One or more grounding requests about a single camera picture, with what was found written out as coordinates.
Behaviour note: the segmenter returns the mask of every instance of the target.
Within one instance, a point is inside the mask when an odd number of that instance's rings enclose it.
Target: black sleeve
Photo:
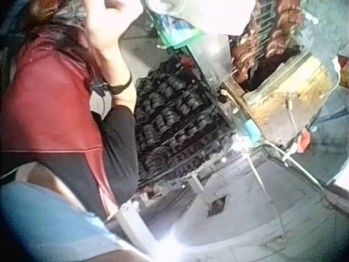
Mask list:
[[[115,106],[102,120],[93,113],[103,140],[106,176],[119,205],[128,201],[139,181],[135,118],[126,106]]]

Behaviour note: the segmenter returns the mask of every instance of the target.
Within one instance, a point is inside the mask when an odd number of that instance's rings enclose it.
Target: plastic bag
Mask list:
[[[241,35],[255,0],[145,0],[158,14],[184,19],[208,34]]]

